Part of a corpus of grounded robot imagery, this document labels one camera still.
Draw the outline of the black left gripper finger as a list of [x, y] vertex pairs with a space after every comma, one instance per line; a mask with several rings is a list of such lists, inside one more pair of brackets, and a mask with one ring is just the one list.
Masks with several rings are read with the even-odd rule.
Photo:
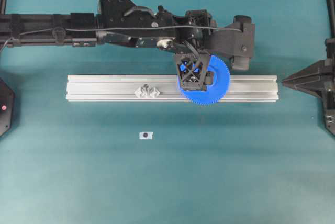
[[175, 54], [173, 59], [176, 64], [179, 85], [184, 91], [206, 91], [207, 72], [210, 55]]
[[213, 85], [215, 73], [213, 71], [207, 71], [205, 75], [205, 84]]

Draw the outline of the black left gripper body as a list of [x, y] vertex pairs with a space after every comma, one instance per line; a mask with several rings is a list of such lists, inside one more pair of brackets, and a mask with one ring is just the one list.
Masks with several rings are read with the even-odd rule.
[[184, 16], [177, 16], [163, 6], [158, 6], [157, 17], [164, 21], [166, 26], [175, 26], [168, 29], [169, 32], [175, 33], [174, 38], [159, 40], [157, 48], [176, 54], [192, 53], [186, 42], [196, 50], [203, 49], [205, 38], [214, 32], [207, 27], [216, 27], [212, 15], [205, 9], [188, 10]]

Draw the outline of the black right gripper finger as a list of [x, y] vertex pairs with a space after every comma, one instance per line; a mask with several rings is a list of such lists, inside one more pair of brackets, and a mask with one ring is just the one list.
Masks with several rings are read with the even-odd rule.
[[282, 83], [292, 81], [295, 79], [305, 78], [305, 77], [312, 77], [313, 75], [319, 75], [322, 73], [322, 70], [325, 68], [325, 60], [319, 60], [314, 64], [298, 71], [289, 77], [286, 77], [282, 80]]
[[282, 82], [282, 85], [287, 88], [300, 91], [320, 99], [323, 99], [323, 97], [327, 94], [323, 82], [310, 82], [300, 84]]

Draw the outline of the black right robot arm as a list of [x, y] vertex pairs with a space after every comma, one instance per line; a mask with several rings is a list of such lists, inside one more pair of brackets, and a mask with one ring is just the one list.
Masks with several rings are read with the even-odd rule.
[[327, 39], [325, 43], [326, 59], [283, 79], [282, 85], [320, 99], [325, 128], [334, 134], [334, 39]]

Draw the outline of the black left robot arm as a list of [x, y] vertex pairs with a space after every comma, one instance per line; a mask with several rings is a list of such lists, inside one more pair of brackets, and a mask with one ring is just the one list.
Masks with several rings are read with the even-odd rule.
[[99, 0], [98, 12], [68, 15], [1, 15], [1, 48], [20, 46], [157, 48], [173, 53], [178, 81], [186, 91], [206, 91], [214, 82], [205, 40], [217, 26], [202, 9], [177, 16], [131, 0]]

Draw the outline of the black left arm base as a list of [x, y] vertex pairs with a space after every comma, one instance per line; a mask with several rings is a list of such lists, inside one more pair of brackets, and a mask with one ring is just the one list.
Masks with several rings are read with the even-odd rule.
[[3, 136], [11, 128], [15, 93], [2, 79], [0, 90], [0, 134]]

